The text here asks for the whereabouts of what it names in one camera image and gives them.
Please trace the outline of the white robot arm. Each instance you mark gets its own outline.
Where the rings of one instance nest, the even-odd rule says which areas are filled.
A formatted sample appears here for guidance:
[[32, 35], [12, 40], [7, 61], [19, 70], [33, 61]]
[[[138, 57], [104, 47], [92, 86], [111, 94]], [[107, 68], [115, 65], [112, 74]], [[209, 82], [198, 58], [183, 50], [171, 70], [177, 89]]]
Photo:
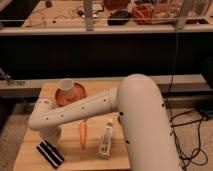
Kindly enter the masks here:
[[28, 125], [46, 134], [64, 123], [111, 112], [119, 114], [131, 171], [182, 171], [160, 89], [143, 74], [56, 109], [38, 100]]

